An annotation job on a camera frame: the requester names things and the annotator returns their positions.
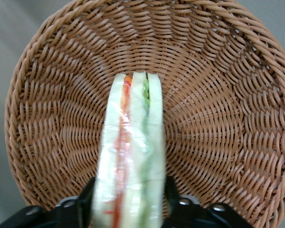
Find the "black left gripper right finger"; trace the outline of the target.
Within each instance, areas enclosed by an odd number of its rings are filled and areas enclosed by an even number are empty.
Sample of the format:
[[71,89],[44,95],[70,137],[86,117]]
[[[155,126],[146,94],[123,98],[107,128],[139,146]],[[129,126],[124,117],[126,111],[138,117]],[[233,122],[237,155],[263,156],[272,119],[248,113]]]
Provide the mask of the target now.
[[235,210],[225,203],[214,203],[207,208],[195,204],[189,197],[182,197],[172,176],[165,181],[165,197],[168,202],[167,218],[163,228],[250,228]]

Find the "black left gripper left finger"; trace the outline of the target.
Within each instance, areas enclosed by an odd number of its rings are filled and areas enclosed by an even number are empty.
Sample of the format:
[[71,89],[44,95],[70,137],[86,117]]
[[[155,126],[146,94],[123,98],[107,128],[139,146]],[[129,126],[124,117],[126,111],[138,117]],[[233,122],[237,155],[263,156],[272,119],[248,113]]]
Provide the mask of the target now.
[[95,177],[80,195],[62,199],[50,211],[42,206],[28,206],[6,219],[0,228],[87,228],[92,219]]

